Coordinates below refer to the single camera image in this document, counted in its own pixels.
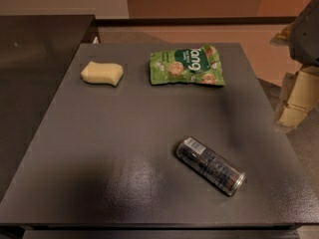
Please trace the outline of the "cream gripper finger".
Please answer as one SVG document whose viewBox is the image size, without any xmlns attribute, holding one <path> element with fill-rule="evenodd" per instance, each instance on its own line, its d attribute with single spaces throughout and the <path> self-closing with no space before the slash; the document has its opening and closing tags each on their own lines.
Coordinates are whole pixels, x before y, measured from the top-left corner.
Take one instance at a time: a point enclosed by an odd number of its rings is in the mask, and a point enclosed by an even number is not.
<svg viewBox="0 0 319 239">
<path fill-rule="evenodd" d="M 302 66 L 282 80 L 274 128 L 288 133 L 296 129 L 319 103 L 319 68 Z"/>
</svg>

